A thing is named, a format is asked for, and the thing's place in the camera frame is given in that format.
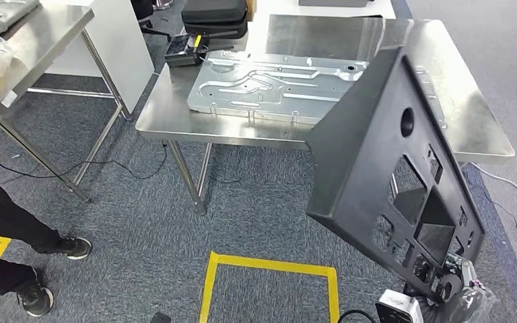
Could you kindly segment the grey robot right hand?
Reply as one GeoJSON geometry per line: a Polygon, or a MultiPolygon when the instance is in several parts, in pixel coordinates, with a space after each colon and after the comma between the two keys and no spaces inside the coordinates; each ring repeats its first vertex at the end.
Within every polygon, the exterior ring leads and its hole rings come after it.
{"type": "Polygon", "coordinates": [[[446,264],[460,273],[463,287],[446,303],[430,307],[429,322],[486,322],[497,301],[494,292],[480,282],[470,260],[449,254],[446,264]]]}

